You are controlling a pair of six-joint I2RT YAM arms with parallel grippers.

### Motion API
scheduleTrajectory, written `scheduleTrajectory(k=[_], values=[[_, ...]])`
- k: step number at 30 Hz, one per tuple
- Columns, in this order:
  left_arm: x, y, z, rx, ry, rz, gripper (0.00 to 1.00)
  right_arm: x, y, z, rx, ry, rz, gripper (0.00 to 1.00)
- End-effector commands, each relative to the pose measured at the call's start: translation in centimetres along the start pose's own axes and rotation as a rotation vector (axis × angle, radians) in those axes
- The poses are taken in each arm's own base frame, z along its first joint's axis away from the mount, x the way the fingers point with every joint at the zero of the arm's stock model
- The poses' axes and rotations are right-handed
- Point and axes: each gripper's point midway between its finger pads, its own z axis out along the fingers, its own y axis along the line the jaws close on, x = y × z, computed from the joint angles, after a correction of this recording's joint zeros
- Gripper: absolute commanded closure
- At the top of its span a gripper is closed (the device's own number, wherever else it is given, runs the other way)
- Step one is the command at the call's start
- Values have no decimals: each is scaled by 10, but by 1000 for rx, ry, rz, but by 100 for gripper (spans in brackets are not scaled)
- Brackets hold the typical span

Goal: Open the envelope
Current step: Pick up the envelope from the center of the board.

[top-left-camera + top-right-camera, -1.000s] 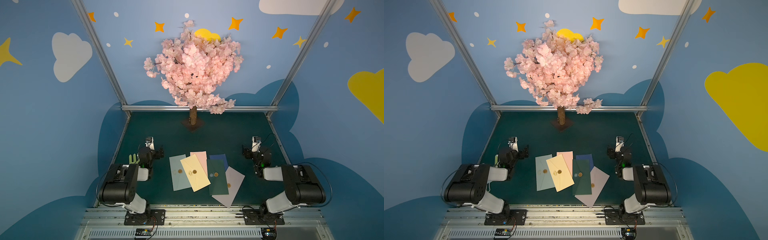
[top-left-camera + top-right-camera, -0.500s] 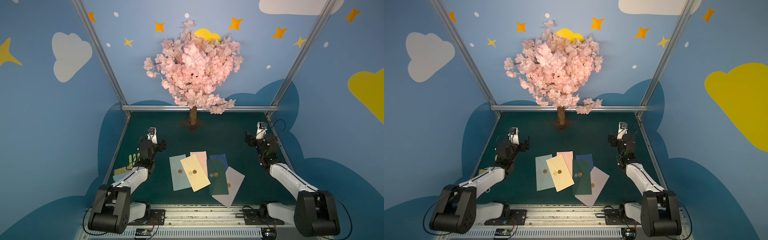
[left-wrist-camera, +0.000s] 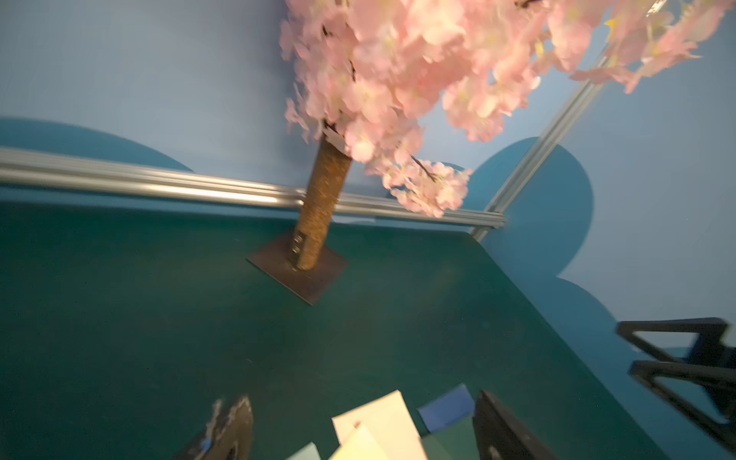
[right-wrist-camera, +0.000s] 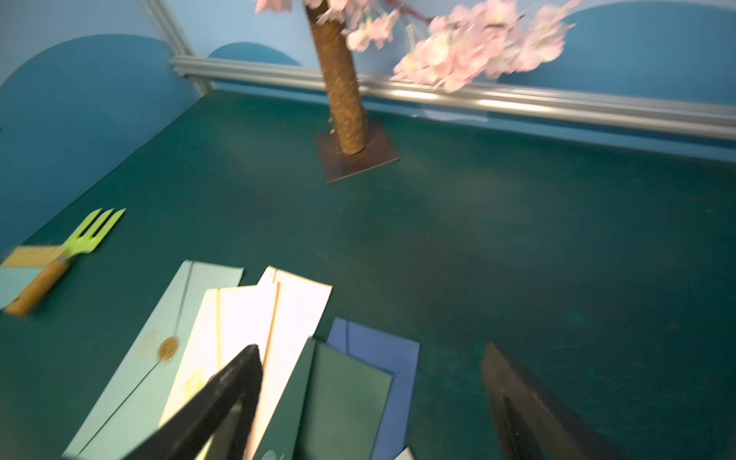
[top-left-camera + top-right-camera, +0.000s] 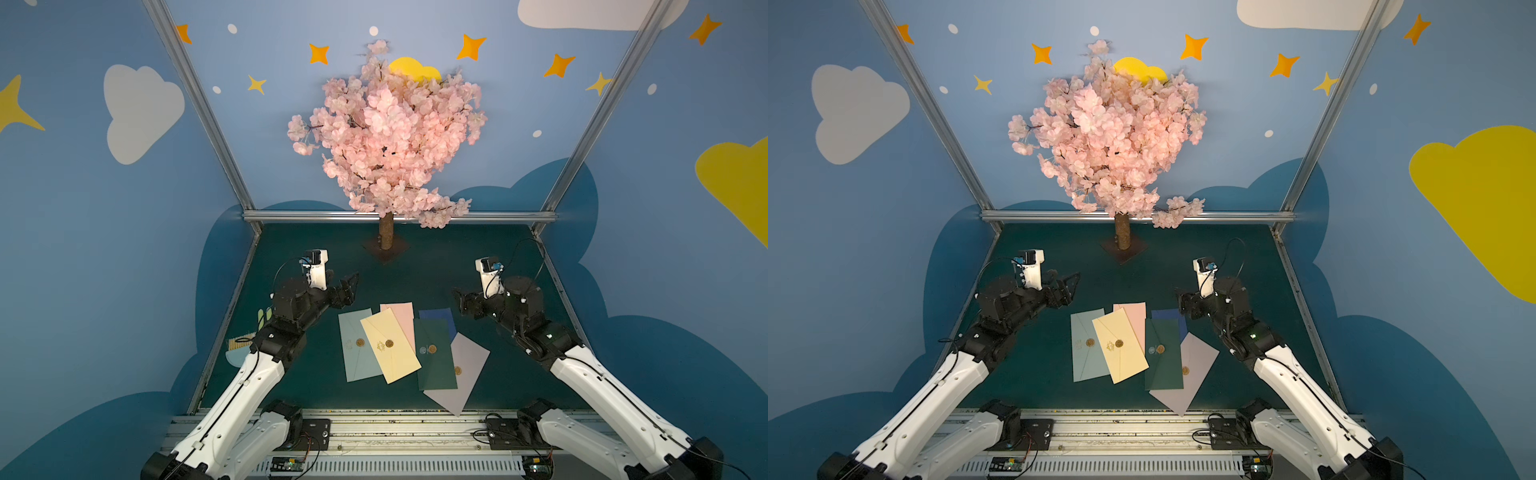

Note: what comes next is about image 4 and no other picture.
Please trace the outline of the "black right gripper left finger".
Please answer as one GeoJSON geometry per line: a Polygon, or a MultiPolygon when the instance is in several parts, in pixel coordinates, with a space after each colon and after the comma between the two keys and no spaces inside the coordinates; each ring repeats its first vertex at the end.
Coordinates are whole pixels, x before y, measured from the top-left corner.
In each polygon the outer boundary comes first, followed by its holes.
{"type": "Polygon", "coordinates": [[[255,419],[264,370],[256,344],[243,348],[157,432],[126,455],[128,459],[194,459],[235,407],[239,408],[227,459],[242,459],[255,419]]]}

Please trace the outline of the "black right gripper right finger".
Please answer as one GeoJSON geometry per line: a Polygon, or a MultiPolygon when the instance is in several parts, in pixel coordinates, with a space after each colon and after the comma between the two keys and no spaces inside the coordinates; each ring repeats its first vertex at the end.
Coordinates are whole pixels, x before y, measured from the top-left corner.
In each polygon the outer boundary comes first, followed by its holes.
{"type": "Polygon", "coordinates": [[[489,343],[481,362],[505,459],[627,459],[518,360],[489,343]]]}

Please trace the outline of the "cream yellow envelope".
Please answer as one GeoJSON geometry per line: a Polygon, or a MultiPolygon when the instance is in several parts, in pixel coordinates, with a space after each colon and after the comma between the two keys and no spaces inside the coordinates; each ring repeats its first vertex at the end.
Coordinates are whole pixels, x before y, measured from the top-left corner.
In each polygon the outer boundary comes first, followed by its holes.
{"type": "Polygon", "coordinates": [[[236,457],[256,457],[257,448],[278,404],[276,390],[284,388],[282,377],[272,361],[275,358],[278,291],[277,283],[206,291],[190,338],[183,348],[160,425],[170,421],[243,348],[255,344],[264,365],[264,380],[245,452],[236,457]]]}

